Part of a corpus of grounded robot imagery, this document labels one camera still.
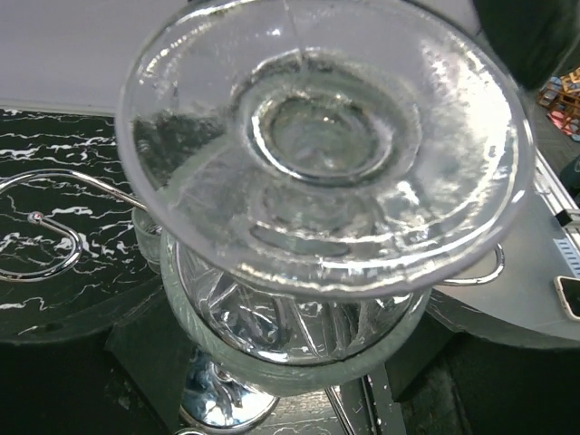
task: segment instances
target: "silver metal base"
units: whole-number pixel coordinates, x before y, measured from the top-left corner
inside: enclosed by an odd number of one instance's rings
[[[206,434],[195,429],[186,428],[175,432],[175,435],[206,435]]]
[[[256,391],[222,372],[195,351],[181,401],[181,417],[207,433],[246,433],[274,410],[278,398]]]

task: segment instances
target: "curved metal wire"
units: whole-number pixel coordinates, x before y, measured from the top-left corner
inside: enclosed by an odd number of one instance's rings
[[[0,195],[4,194],[8,189],[25,182],[53,178],[75,179],[84,184],[97,188],[116,199],[120,199],[121,201],[124,201],[133,207],[140,208],[141,210],[147,212],[145,205],[139,202],[132,195],[128,195],[122,190],[111,186],[110,184],[73,169],[37,169],[14,175],[13,177],[9,177],[0,182]],[[71,269],[81,258],[82,240],[79,236],[79,233],[77,233],[75,230],[63,224],[59,224],[58,222],[48,217],[45,217],[39,211],[30,213],[28,215],[28,221],[32,224],[47,228],[57,234],[60,234],[61,236],[66,237],[71,242],[71,251],[69,252],[68,256],[56,266],[51,266],[38,272],[16,273],[0,269],[0,281],[9,283],[32,283],[43,281],[44,279],[58,276]],[[473,286],[484,285],[495,281],[506,268],[506,256],[503,247],[501,245],[497,245],[495,247],[495,253],[496,267],[490,274],[473,278],[447,279],[440,285]]]
[[[115,197],[116,199],[120,199],[136,208],[147,211],[147,208],[135,197],[127,195],[125,192],[118,190],[114,186],[104,183],[99,179],[72,169],[38,169],[14,175],[13,177],[9,177],[3,181],[0,181],[0,195],[4,194],[8,189],[28,181],[54,178],[76,179],[77,181],[81,181],[84,184],[97,188],[111,195],[112,197]],[[34,283],[43,281],[45,279],[63,274],[67,270],[74,267],[81,258],[82,240],[79,236],[79,233],[77,233],[75,230],[63,224],[59,224],[58,222],[48,217],[45,217],[39,211],[30,213],[28,215],[28,222],[40,227],[44,227],[53,231],[54,233],[66,237],[71,242],[71,250],[63,261],[55,266],[48,267],[44,270],[39,270],[38,272],[19,273],[0,268],[0,281],[5,281],[8,283]]]
[[[489,284],[492,281],[495,281],[506,268],[506,253],[504,252],[503,246],[500,244],[496,245],[494,252],[496,254],[496,266],[491,273],[476,278],[446,279],[440,285],[445,285],[448,287],[470,287],[473,285]]]

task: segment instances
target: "dark floor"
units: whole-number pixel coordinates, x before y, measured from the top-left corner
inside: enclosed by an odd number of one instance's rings
[[[536,127],[537,147],[556,174],[572,159],[580,155],[580,142],[574,142],[560,131],[546,116],[546,110],[536,107],[532,111]]]

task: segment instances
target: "black marble countertop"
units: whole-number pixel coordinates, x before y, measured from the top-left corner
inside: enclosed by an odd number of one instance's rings
[[[57,168],[130,192],[111,118],[0,111],[0,178]],[[156,279],[137,248],[131,207],[71,179],[38,180],[0,198],[0,268],[34,271],[68,254],[66,238],[26,222],[36,210],[79,232],[82,257],[73,270],[43,282],[0,282],[0,341],[64,328],[67,318]],[[103,316],[101,327],[109,321]]]

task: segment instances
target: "white surface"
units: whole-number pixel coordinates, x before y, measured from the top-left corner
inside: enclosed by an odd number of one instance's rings
[[[442,293],[499,320],[548,336],[580,341],[580,323],[570,320],[556,294],[554,278],[572,271],[555,239],[568,237],[580,254],[580,230],[562,231],[552,216],[577,208],[556,174],[537,152],[536,191],[521,211],[517,224],[502,242],[506,269],[497,281],[481,287],[440,287]],[[495,256],[487,255],[459,277],[483,276],[493,270]]]
[[[0,0],[0,107],[114,113],[129,65],[186,0]],[[420,0],[471,33],[470,0]]]

